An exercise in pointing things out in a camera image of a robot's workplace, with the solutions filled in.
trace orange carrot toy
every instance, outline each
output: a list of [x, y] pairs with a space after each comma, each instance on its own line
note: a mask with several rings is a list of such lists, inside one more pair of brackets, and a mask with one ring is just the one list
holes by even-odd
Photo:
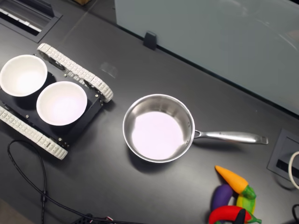
[[248, 182], [243, 177], [220, 166], [215, 166], [215, 169], [236, 193], [241, 194], [248, 199], [256, 198], [254, 190], [248, 185]]

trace frosted glass partition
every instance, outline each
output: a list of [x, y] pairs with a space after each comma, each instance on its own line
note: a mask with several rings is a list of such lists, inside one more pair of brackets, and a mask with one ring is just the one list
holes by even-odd
[[299, 114], [299, 6], [289, 0], [115, 0], [117, 24]]

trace red pepper toy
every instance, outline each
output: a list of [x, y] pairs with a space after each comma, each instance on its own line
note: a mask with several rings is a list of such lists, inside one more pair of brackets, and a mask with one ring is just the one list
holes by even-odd
[[[243, 208], [233, 205], [219, 207], [212, 211], [209, 217], [209, 224], [215, 224], [219, 220], [235, 221], [239, 211]], [[246, 211], [245, 223], [262, 223], [262, 220], [255, 218], [250, 212]]]

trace white bowl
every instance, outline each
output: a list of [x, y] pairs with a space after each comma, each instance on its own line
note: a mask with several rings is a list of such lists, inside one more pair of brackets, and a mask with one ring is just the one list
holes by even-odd
[[82, 116], [87, 106], [87, 96], [79, 85], [57, 82], [47, 86], [36, 102], [40, 118], [56, 126], [68, 125]]
[[0, 86], [14, 97], [25, 97], [39, 90], [47, 79], [47, 66], [33, 55], [10, 59], [0, 72]]

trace pan rim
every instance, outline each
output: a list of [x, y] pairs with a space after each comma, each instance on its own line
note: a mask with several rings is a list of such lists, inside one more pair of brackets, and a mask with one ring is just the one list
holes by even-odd
[[[127, 117], [128, 115], [132, 112], [132, 110], [141, 102], [143, 101], [144, 99], [147, 99], [147, 98], [151, 98], [151, 97], [165, 97], [165, 98], [168, 98], [174, 102], [176, 102], [177, 104], [181, 105], [186, 113], [188, 114], [188, 116], [190, 117], [190, 125], [191, 125], [191, 129], [192, 129], [192, 133], [191, 133], [191, 137], [190, 137], [190, 140], [188, 142], [188, 144], [186, 145], [185, 149], [178, 155], [174, 156], [174, 157], [171, 157], [169, 159], [165, 159], [165, 160], [154, 160], [154, 159], [150, 159], [148, 157], [145, 157], [143, 156], [142, 154], [140, 154], [139, 152], [137, 152], [134, 147], [131, 146], [131, 144], [129, 144], [128, 140], [127, 140], [127, 137], [125, 135], [125, 122], [127, 120]], [[166, 162], [171, 162], [171, 161], [174, 161], [176, 159], [178, 159], [179, 157], [181, 157], [182, 155], [184, 155], [188, 149], [190, 148], [192, 142], [193, 142], [193, 139], [194, 139], [194, 135], [195, 135], [195, 123], [194, 123], [194, 119], [193, 119], [193, 116], [192, 114], [190, 113], [189, 109], [185, 106], [185, 104], [183, 104], [180, 100], [178, 100], [177, 98], [175, 97], [172, 97], [172, 96], [169, 96], [169, 95], [165, 95], [165, 94], [151, 94], [151, 95], [147, 95], [147, 96], [144, 96], [138, 100], [136, 100], [130, 107], [129, 109], [127, 110], [126, 114], [125, 114], [125, 117], [123, 119], [123, 123], [122, 123], [122, 133], [123, 133], [123, 136], [124, 136], [124, 139], [126, 141], [126, 144], [127, 146], [130, 148], [130, 150], [135, 154], [137, 155], [138, 157], [140, 157], [141, 159], [143, 160], [146, 160], [146, 161], [149, 161], [149, 162], [154, 162], [154, 163], [166, 163]]]

